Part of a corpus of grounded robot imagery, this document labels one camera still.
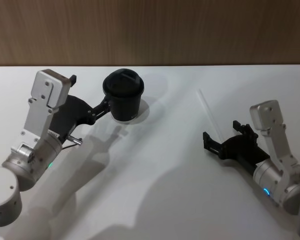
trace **blue led light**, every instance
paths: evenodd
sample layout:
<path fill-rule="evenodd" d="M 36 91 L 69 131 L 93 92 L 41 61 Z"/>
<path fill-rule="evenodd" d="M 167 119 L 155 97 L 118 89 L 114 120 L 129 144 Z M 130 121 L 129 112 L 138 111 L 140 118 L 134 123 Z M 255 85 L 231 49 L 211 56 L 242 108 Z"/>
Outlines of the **blue led light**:
<path fill-rule="evenodd" d="M 268 191 L 268 189 L 264 188 L 263 191 L 269 196 L 270 192 Z"/>

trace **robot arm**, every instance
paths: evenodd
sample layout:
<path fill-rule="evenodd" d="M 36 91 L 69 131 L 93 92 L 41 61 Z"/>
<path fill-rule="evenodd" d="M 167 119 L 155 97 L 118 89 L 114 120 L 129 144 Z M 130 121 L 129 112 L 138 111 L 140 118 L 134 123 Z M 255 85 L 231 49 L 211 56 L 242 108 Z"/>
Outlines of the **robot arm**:
<path fill-rule="evenodd" d="M 300 164 L 291 154 L 279 103 L 270 100 L 252 106 L 250 115 L 254 128 L 265 138 L 269 155 L 258 147 L 258 136 L 253 137 L 255 133 L 248 124 L 244 128 L 249 129 L 249 134 L 243 131 L 242 135 L 234 136 L 220 145 L 226 146 L 223 150 L 227 153 L 226 158 L 237 160 L 246 170 L 249 166 L 248 172 L 253 180 L 276 205 L 291 215 L 299 215 L 300 235 Z M 234 128 L 238 125 L 236 122 L 233 122 Z M 213 142 L 206 132 L 203 133 L 205 149 L 211 151 Z"/>
<path fill-rule="evenodd" d="M 119 69 L 103 82 L 105 98 L 91 107 L 68 95 L 76 76 L 66 78 L 50 69 L 39 71 L 33 83 L 29 111 L 23 129 L 0 167 L 0 227 L 15 221 L 21 213 L 20 192 L 32 188 L 63 149 L 66 140 L 81 125 L 93 125 L 111 112 L 118 122 L 137 117 L 144 82 L 129 69 Z"/>

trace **wood panel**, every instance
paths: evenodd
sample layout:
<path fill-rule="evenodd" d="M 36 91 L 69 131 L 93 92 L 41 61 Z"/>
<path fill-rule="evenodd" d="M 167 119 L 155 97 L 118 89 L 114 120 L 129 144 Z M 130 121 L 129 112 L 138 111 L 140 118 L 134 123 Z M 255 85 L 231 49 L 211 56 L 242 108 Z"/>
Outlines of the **wood panel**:
<path fill-rule="evenodd" d="M 0 65 L 300 64 L 300 0 L 0 0 Z"/>

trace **white tabletop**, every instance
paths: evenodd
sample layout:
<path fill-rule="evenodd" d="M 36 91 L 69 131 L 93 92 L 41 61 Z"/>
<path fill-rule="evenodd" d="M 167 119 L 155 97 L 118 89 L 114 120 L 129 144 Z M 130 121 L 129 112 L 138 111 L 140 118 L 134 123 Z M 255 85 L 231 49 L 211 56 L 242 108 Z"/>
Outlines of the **white tabletop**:
<path fill-rule="evenodd" d="M 37 71 L 0 67 L 0 164 L 23 127 Z M 49 67 L 77 83 L 70 94 L 96 106 L 119 67 Z M 144 80 L 139 117 L 111 114 L 73 135 L 0 240 L 295 240 L 295 218 L 276 208 L 236 163 L 203 149 L 202 132 L 232 137 L 232 121 L 278 99 L 300 160 L 300 65 L 129 67 Z"/>

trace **wooden wall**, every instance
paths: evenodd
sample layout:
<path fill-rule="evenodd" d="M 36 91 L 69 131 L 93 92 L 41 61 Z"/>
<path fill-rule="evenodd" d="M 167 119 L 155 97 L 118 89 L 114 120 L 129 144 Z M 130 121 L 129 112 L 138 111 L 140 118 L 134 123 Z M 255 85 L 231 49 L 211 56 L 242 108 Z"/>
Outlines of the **wooden wall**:
<path fill-rule="evenodd" d="M 300 0 L 0 0 L 0 65 L 300 64 Z"/>

